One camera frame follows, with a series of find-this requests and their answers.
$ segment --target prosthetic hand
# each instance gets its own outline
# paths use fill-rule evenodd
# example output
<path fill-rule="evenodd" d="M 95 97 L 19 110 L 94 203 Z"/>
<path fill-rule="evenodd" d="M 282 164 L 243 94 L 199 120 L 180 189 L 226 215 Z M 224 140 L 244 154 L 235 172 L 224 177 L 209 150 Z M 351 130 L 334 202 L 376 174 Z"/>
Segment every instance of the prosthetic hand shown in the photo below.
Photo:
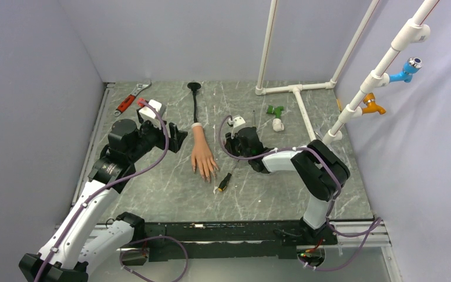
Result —
<path fill-rule="evenodd" d="M 218 170 L 218 166 L 215 163 L 210 148 L 208 147 L 201 123 L 193 124 L 192 128 L 194 135 L 194 147 L 193 152 L 191 153 L 191 165 L 193 166 L 193 172 L 196 172 L 196 167 L 198 167 L 201 178 L 210 182 L 210 176 L 216 176 L 215 170 Z"/>

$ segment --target gray marble tabletop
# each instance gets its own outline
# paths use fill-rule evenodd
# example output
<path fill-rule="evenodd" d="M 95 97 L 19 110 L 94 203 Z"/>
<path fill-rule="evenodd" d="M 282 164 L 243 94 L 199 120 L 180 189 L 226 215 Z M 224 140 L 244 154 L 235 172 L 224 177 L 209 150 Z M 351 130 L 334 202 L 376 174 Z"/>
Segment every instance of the gray marble tabletop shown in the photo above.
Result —
<path fill-rule="evenodd" d="M 164 119 L 177 124 L 180 130 L 189 132 L 178 153 L 169 152 L 154 169 L 132 179 L 122 195 L 104 213 L 101 221 L 115 218 L 128 211 L 146 221 L 232 221 L 232 220 L 283 220 L 299 219 L 307 208 L 308 190 L 296 172 L 256 173 L 246 162 L 239 162 L 224 192 L 213 189 L 229 172 L 235 160 L 222 152 L 215 137 L 218 125 L 225 115 L 241 115 L 251 125 L 253 110 L 258 135 L 266 147 L 293 147 L 306 145 L 307 131 L 292 93 L 276 93 L 256 96 L 253 81 L 206 81 L 197 96 L 198 119 L 203 124 L 211 151 L 221 170 L 211 183 L 204 182 L 191 169 L 193 148 L 193 97 L 187 82 L 153 82 L 139 97 L 155 99 L 167 105 Z M 285 86 L 300 82 L 265 82 L 268 87 Z M 115 117 L 113 112 L 119 103 L 133 90 L 136 82 L 118 82 L 108 97 L 106 118 L 102 124 L 102 138 L 97 146 L 98 157 L 107 143 L 107 134 L 115 120 L 137 120 L 137 103 L 125 113 Z M 336 121 L 339 110 L 331 89 L 302 92 L 307 112 L 316 131 L 326 132 Z M 265 113 L 268 105 L 284 106 L 281 120 L 283 132 L 272 129 L 273 115 Z M 369 219 L 372 217 L 364 191 L 361 175 L 356 165 L 352 146 L 342 130 L 342 141 L 333 142 L 333 152 L 351 171 L 341 196 L 336 201 L 333 217 L 336 219 Z M 141 170 L 153 163 L 161 150 L 153 149 L 136 163 Z"/>

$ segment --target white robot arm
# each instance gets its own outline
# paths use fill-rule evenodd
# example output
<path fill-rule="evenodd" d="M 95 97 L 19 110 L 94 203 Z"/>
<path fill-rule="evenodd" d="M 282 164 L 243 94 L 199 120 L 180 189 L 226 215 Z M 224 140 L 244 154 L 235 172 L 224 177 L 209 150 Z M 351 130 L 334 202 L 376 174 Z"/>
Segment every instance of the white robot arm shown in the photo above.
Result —
<path fill-rule="evenodd" d="M 89 182 L 65 221 L 37 254 L 23 256 L 19 268 L 27 281 L 86 282 L 89 274 L 116 249 L 145 238 L 144 220 L 122 213 L 107 230 L 86 244 L 101 215 L 121 194 L 129 178 L 135 176 L 134 163 L 154 147 L 164 150 L 164 154 L 167 150 L 178 152 L 187 136 L 173 123 L 169 123 L 168 136 L 165 121 L 161 120 L 164 105 L 155 100 L 143 104 L 137 110 L 141 126 L 137 128 L 131 119 L 113 124 L 109 144 L 94 163 Z"/>
<path fill-rule="evenodd" d="M 230 156 L 248 160 L 256 172 L 298 172 L 309 191 L 307 210 L 302 218 L 307 225 L 305 236 L 318 237 L 322 229 L 327 227 L 325 224 L 327 215 L 338 193 L 334 180 L 343 186 L 350 177 L 347 166 L 320 140 L 314 140 L 307 146 L 283 150 L 267 148 L 260 142 L 257 128 L 246 127 L 246 122 L 241 116 L 232 117 L 228 121 L 233 129 L 232 133 L 225 135 L 226 143 L 223 149 Z M 327 170 L 321 167 L 321 161 L 318 158 L 324 161 L 336 179 L 330 177 Z"/>

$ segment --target orange faucet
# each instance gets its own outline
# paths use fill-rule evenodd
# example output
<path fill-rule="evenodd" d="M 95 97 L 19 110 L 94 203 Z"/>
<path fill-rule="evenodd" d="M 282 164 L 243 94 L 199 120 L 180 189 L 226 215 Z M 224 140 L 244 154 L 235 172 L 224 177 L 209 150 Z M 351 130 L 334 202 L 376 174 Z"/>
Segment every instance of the orange faucet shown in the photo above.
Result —
<path fill-rule="evenodd" d="M 386 110 L 382 106 L 376 104 L 376 98 L 372 92 L 367 94 L 362 101 L 367 106 L 367 108 L 362 108 L 362 114 L 378 112 L 382 115 L 386 113 Z"/>

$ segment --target blue water tap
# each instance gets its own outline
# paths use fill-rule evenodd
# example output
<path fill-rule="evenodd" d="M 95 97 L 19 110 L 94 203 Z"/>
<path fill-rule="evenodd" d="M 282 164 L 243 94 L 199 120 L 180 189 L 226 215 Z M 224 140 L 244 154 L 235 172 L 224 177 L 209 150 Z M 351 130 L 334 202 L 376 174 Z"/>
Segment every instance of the blue water tap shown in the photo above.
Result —
<path fill-rule="evenodd" d="M 403 65 L 402 72 L 396 75 L 390 75 L 390 82 L 404 81 L 410 82 L 412 80 L 412 75 L 422 67 L 422 61 L 419 58 L 409 58 L 407 62 Z"/>

